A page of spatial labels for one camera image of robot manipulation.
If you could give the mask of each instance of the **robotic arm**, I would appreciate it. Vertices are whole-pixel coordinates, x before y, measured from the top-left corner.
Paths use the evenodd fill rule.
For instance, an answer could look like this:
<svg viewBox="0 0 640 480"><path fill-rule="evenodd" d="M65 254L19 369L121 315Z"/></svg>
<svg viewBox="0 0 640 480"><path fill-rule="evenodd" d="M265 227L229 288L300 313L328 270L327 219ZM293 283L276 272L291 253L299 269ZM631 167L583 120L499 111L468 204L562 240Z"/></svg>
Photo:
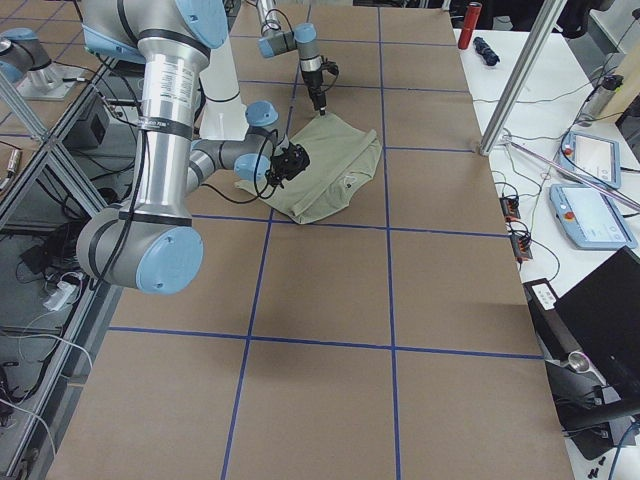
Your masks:
<svg viewBox="0 0 640 480"><path fill-rule="evenodd" d="M327 107L325 93L331 86L323 88L323 72L328 72L336 78L340 72L335 62L320 55L315 27L311 23L302 23L292 31L284 32L274 0L257 0L256 9L261 25L262 38L258 45L262 56L271 58L297 49L302 79L313 102L313 108L319 111L320 115L324 115Z"/></svg>
<svg viewBox="0 0 640 480"><path fill-rule="evenodd" d="M0 71L11 83L29 76L34 88L48 92L62 85L62 75L33 30L13 28L0 33Z"/></svg>
<svg viewBox="0 0 640 480"><path fill-rule="evenodd" d="M89 49L144 63L145 74L133 193L89 221L78 239L78 259L99 280L175 293L193 280L203 258L185 196L221 168L276 188L303 171L309 158L289 144L271 104L242 104L221 0L154 0L153 8L127 0L83 3ZM309 28L301 26L299 38L287 42L290 49L297 43L301 58L313 61L317 72ZM314 95L323 112L321 77L322 70ZM202 140L192 144L199 79L207 103Z"/></svg>

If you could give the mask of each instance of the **light blue joint cap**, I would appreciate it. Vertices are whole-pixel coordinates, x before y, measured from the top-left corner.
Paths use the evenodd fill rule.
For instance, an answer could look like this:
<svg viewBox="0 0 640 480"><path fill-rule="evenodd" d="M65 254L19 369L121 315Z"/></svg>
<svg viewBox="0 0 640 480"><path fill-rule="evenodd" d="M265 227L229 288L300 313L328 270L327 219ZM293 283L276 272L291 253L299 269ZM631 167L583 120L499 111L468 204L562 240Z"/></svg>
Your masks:
<svg viewBox="0 0 640 480"><path fill-rule="evenodd" d="M293 29L293 38L298 43L313 42L318 37L313 23L301 23Z"/></svg>
<svg viewBox="0 0 640 480"><path fill-rule="evenodd" d="M278 121L278 111L267 100L253 102L247 107L244 116L252 127L268 127Z"/></svg>
<svg viewBox="0 0 640 480"><path fill-rule="evenodd" d="M144 293L171 295L196 277L204 247L191 227L176 227L159 236L147 249L136 272L136 285Z"/></svg>
<svg viewBox="0 0 640 480"><path fill-rule="evenodd" d="M9 40L37 40L38 36L36 32L30 28L12 28L6 32L2 32L0 37L8 38Z"/></svg>
<svg viewBox="0 0 640 480"><path fill-rule="evenodd" d="M101 53L109 57L133 63L146 62L145 58L137 48L133 48L111 37L107 37L86 25L82 25L82 29L84 30L84 41L87 44L87 48L92 52Z"/></svg>
<svg viewBox="0 0 640 480"><path fill-rule="evenodd" d="M258 48L263 58L273 58L276 56L268 38L260 38L258 40Z"/></svg>
<svg viewBox="0 0 640 480"><path fill-rule="evenodd" d="M189 30L209 48L220 48L227 39L229 25L222 0L175 0Z"/></svg>
<svg viewBox="0 0 640 480"><path fill-rule="evenodd" d="M257 153L245 153L236 158L233 164L233 171L236 172L241 179L253 182L253 175L256 172L256 162L258 162ZM260 155L258 162L258 171L255 173L256 180L260 181L264 178L264 174L269 170L271 163L264 155Z"/></svg>
<svg viewBox="0 0 640 480"><path fill-rule="evenodd" d="M2 72L11 83L16 83L22 78L22 72L7 62L0 61L0 72Z"/></svg>

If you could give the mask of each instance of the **power strip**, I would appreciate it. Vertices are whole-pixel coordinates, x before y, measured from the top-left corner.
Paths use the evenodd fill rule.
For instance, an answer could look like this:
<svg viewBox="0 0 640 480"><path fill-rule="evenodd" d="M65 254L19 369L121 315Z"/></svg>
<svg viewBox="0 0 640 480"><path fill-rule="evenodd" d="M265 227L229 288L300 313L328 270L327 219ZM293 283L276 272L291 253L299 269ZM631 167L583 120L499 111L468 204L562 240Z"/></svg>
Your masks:
<svg viewBox="0 0 640 480"><path fill-rule="evenodd" d="M43 303L47 310L52 312L57 312L64 307L78 288L77 285L72 285L64 280L60 280L56 287L56 291Z"/></svg>

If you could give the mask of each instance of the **blue object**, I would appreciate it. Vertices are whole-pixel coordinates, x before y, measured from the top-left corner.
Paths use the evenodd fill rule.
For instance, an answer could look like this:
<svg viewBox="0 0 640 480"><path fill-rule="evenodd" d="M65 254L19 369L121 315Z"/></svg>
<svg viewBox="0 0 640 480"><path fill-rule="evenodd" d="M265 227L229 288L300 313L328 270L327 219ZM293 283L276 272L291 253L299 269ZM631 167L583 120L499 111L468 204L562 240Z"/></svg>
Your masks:
<svg viewBox="0 0 640 480"><path fill-rule="evenodd" d="M253 176L255 175L256 180L260 181L264 178L270 165L271 162L264 155L260 155L260 161L258 162L257 153L245 153L236 158L233 164L233 171L243 180L253 182Z"/></svg>
<svg viewBox="0 0 640 480"><path fill-rule="evenodd" d="M552 185L556 218L567 236L584 250L618 250L638 242L611 199L586 185Z"/></svg>
<svg viewBox="0 0 640 480"><path fill-rule="evenodd" d="M31 30L30 28L12 28L11 30L7 30L6 32L2 32L0 36L8 38L9 40L37 40L38 36L36 32Z"/></svg>
<svg viewBox="0 0 640 480"><path fill-rule="evenodd" d="M608 147L606 154L602 155L598 148ZM587 161L587 157L594 153L602 155L601 165L596 165L593 159ZM560 165L567 170L571 170L576 175L587 180L600 180L603 184L611 188L620 188L620 145L614 140L594 137L580 132L569 132L560 144L558 152ZM575 165L587 170L589 173L576 168Z"/></svg>
<svg viewBox="0 0 640 480"><path fill-rule="evenodd" d="M293 29L293 38L298 43L313 42L318 37L313 23L301 23Z"/></svg>
<svg viewBox="0 0 640 480"><path fill-rule="evenodd" d="M276 56L268 38L263 37L258 40L258 48L260 49L260 54L263 58L273 58Z"/></svg>
<svg viewBox="0 0 640 480"><path fill-rule="evenodd" d="M267 100L253 102L244 114L252 127L268 127L278 121L278 111Z"/></svg>
<svg viewBox="0 0 640 480"><path fill-rule="evenodd" d="M171 295L195 278L204 247L191 227L176 227L163 233L147 249L136 271L136 285L145 293Z"/></svg>
<svg viewBox="0 0 640 480"><path fill-rule="evenodd" d="M137 48L119 42L111 37L94 30L93 28L82 25L84 30L84 41L87 48L95 53L100 53L108 57L114 57L119 60L126 60L133 63L145 63L144 56Z"/></svg>
<svg viewBox="0 0 640 480"><path fill-rule="evenodd" d="M0 71L11 83L16 83L22 78L22 72L10 63L0 60Z"/></svg>
<svg viewBox="0 0 640 480"><path fill-rule="evenodd" d="M191 32L205 46L219 48L227 39L229 25L221 0L175 0Z"/></svg>

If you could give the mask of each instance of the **white table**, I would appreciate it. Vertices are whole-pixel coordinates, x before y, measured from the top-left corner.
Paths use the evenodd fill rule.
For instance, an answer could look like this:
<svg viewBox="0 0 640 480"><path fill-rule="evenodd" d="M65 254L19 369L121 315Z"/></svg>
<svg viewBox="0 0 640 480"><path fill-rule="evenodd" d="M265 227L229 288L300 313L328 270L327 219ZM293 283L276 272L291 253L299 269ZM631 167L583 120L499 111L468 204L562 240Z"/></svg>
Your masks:
<svg viewBox="0 0 640 480"><path fill-rule="evenodd" d="M527 33L521 32L476 32L474 37L482 36L499 55L500 62L495 67L486 66L482 58L475 53L473 45L467 50L460 51L469 90L474 100L498 100L500 98L500 94L520 55L527 35ZM588 84L588 79L566 41L561 35L553 34L526 82L519 101L554 99L573 90L577 91L550 102L518 103L506 123L506 128L514 136L557 138L571 125L582 102L590 93L591 86ZM486 128L496 104L497 102L474 102L476 116L482 131ZM622 165L636 169L640 167L615 124L597 122L589 128L582 128L576 125L573 130L585 131L591 135L618 141L620 143ZM523 140L514 138L514 140L547 159L554 157L560 143L559 140L549 139ZM530 157L525 157L513 149L512 157L518 172L534 179L538 183L541 183L545 178L549 169L546 164ZM506 177L506 181L515 186L520 194L537 193L538 188L533 183L514 172L504 147L495 148L491 152L489 159L491 168L496 172L502 172ZM497 182L503 181L500 173L495 173L494 177ZM551 171L549 179L544 184L539 204L535 209L533 224L532 214L535 198L521 198L520 213L524 223L529 228L532 228L533 239L549 247L560 259L560 272L552 282L552 285L558 295L562 296L614 252L585 251L573 246L565 236L559 222L555 219L555 211L549 200L549 186L555 183L570 182L557 172ZM498 192L501 191L502 185L498 186ZM640 175L623 173L620 191L634 199L640 198ZM506 187L505 193L511 194L513 191ZM620 210L623 214L629 213L624 207L620 207ZM628 224L633 234L640 239L640 217L628 219ZM636 248L635 252L640 253L640 248ZM556 270L555 259L551 254L535 244L532 246L532 253L534 259L524 262L522 266L520 272L522 281L526 282L542 277L551 278ZM599 478L607 478L613 459L613 451L607 455L605 465L599 466L597 465L597 460L593 462L585 460L570 440L567 441L567 449L576 479L586 478L589 471L595 467L600 467ZM640 447L624 449L616 467L615 479L637 480L638 472L640 472Z"/></svg>

